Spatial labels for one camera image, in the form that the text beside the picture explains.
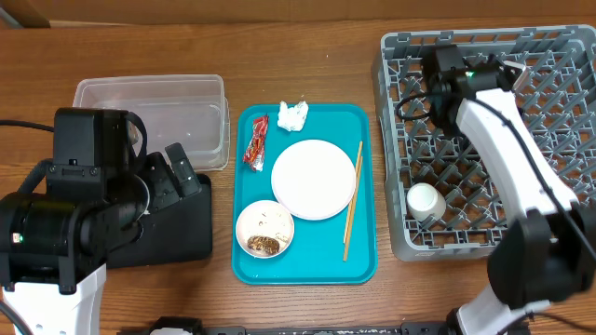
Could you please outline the white cup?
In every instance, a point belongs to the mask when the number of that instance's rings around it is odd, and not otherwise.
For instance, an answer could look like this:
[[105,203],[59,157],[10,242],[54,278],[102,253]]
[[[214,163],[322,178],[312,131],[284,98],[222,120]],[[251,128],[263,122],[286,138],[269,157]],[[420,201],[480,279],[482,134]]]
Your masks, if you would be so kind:
[[446,211],[443,195],[432,185],[420,182],[410,188],[406,194],[409,213],[417,221],[424,221],[429,216],[440,219]]

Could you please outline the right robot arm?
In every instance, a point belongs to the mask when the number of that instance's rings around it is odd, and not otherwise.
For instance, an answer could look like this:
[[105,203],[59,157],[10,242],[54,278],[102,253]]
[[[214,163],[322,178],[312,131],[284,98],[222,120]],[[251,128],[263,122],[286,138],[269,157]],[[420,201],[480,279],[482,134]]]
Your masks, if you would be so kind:
[[469,65],[456,45],[422,59],[432,123],[466,137],[506,212],[507,231],[487,262],[488,286],[454,312],[460,334],[504,334],[595,279],[595,211],[554,172],[522,121],[515,93],[525,65],[491,58]]

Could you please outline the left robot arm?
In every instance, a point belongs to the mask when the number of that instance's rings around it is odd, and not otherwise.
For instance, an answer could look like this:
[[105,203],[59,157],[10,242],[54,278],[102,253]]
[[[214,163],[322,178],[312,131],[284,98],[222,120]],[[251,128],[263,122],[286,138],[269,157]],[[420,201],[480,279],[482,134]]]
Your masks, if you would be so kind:
[[210,255],[211,183],[179,143],[149,153],[129,111],[60,108],[50,131],[1,201],[1,312],[19,334],[95,334],[109,269]]

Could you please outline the red snack wrapper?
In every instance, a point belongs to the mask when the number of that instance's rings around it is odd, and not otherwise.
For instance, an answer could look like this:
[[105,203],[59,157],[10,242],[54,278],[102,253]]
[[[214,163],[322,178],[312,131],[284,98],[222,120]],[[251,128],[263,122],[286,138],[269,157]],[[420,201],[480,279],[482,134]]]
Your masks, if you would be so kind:
[[252,123],[251,140],[243,155],[243,162],[252,171],[262,171],[264,166],[264,143],[268,131],[269,116],[257,117]]

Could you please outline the large pink plate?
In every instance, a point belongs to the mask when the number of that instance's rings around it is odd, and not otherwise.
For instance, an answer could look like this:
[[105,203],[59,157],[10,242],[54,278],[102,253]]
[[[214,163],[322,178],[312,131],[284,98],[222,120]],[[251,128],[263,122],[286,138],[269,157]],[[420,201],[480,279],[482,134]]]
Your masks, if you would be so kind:
[[323,140],[289,146],[271,173],[274,197],[293,216],[307,221],[327,220],[343,211],[355,185],[355,165],[348,154]]

